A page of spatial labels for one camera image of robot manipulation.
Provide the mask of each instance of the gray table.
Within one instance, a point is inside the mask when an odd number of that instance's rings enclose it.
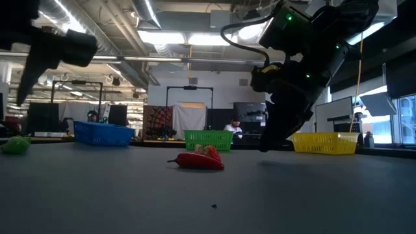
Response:
[[[416,161],[232,151],[212,172],[166,163],[181,151],[0,155],[0,233],[416,233]]]

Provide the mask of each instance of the yellow basket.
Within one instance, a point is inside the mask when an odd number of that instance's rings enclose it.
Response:
[[[295,133],[294,150],[299,153],[354,154],[359,133]]]

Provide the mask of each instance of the red bell pepper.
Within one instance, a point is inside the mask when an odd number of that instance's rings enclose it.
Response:
[[[207,146],[205,147],[205,152],[207,152],[207,155],[212,157],[213,159],[221,162],[221,157],[218,151],[215,149],[214,146]]]
[[[211,157],[199,155],[197,153],[180,153],[176,159],[168,161],[168,163],[171,162],[175,162],[184,168],[212,170],[224,169],[224,165],[220,161]]]

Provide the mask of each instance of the green vegetable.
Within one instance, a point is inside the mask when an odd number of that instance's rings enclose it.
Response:
[[[0,146],[4,153],[21,155],[29,149],[31,139],[29,137],[13,136],[6,144]]]

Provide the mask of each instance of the green basket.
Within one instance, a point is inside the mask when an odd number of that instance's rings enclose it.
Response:
[[[195,145],[203,147],[214,146],[218,151],[229,151],[233,133],[230,131],[198,131],[185,130],[185,143],[187,150],[194,150]]]

